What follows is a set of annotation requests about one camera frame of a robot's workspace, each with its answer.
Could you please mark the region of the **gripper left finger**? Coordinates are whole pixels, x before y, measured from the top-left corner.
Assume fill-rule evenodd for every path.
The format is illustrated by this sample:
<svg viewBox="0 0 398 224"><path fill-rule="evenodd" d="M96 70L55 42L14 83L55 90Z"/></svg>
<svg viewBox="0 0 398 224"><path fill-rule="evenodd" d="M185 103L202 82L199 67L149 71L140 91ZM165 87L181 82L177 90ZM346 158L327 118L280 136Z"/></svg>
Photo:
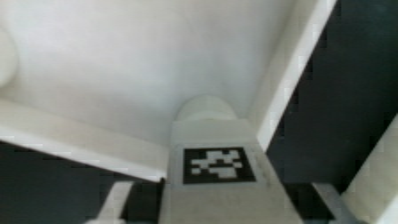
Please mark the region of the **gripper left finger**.
<svg viewBox="0 0 398 224"><path fill-rule="evenodd" d="M113 183L97 215L85 224L158 224L161 184Z"/></svg>

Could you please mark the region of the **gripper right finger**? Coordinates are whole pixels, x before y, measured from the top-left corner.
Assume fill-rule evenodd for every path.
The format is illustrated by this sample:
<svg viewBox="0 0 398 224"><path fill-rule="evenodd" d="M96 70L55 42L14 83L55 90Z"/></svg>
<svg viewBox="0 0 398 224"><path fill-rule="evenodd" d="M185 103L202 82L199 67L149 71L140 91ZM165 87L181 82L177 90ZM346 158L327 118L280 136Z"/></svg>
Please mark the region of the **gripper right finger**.
<svg viewBox="0 0 398 224"><path fill-rule="evenodd" d="M304 224L368 224L350 212L332 184L288 183L286 193Z"/></svg>

